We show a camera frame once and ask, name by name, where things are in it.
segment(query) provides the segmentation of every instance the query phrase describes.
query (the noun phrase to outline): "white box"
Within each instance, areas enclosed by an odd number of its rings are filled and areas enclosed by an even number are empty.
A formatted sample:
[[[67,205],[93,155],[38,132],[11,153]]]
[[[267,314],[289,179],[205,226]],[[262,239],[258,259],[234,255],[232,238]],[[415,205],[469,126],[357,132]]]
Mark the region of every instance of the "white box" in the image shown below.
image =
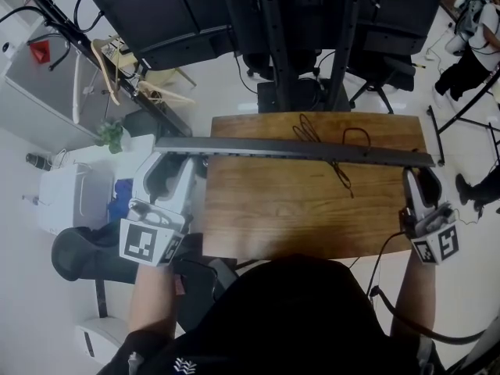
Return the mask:
[[[113,177],[74,164],[41,176],[38,225],[51,234],[71,227],[99,229],[108,223]]]

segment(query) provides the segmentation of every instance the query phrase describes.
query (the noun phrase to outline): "potted plant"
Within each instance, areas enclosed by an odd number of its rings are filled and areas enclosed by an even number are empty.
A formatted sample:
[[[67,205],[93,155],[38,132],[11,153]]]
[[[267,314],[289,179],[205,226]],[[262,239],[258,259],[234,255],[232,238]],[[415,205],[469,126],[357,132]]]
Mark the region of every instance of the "potted plant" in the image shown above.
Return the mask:
[[[123,150],[128,150],[130,144],[130,134],[123,128],[121,120],[106,118],[98,128],[99,139],[95,141],[97,146],[109,146],[109,152],[116,154]]]

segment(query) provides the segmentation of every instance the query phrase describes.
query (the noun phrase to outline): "wooden table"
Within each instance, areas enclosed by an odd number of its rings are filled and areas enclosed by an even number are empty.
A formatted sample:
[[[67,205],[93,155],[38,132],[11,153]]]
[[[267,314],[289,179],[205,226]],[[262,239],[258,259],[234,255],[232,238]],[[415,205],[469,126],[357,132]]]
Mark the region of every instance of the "wooden table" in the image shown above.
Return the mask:
[[[308,112],[322,141],[342,142],[361,127],[372,146],[425,152],[417,117],[354,112]],[[212,136],[297,140],[296,112],[214,118]],[[366,145],[361,132],[346,144]],[[405,205],[402,168],[340,164],[354,198],[325,162],[213,157],[205,198],[203,254],[273,259],[302,253],[324,259],[376,255],[399,231]],[[395,238],[386,252],[410,249]]]

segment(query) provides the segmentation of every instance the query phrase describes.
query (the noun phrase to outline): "shoe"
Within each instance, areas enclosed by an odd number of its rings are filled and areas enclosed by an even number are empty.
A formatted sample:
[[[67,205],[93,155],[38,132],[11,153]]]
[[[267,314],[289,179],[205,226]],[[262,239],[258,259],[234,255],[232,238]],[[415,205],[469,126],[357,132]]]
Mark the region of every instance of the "shoe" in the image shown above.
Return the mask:
[[[450,91],[447,91],[445,93],[446,98],[448,99],[448,102],[450,103],[450,106],[453,108],[453,111],[455,111],[455,114],[458,113],[462,107],[459,105],[459,102],[456,102],[452,95],[450,94]]]
[[[462,205],[467,204],[467,202],[470,200],[470,192],[472,191],[472,186],[470,186],[466,182],[461,173],[459,173],[455,178],[455,186],[460,196],[460,202],[462,203]]]
[[[483,211],[483,207],[484,207],[483,203],[481,203],[481,202],[474,202],[474,211],[476,213],[481,213]]]
[[[441,96],[435,86],[432,87],[432,97],[434,98],[434,102],[439,109],[446,109],[446,107],[450,106],[450,101],[446,95]]]

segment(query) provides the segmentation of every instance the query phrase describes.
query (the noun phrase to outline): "blue cloth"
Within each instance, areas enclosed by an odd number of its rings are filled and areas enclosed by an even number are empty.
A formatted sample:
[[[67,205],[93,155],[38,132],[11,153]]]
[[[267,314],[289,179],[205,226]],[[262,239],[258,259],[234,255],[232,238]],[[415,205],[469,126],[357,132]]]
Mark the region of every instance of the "blue cloth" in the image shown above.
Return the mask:
[[[116,197],[108,204],[109,222],[127,218],[128,202],[132,198],[132,179],[119,179],[115,183]]]

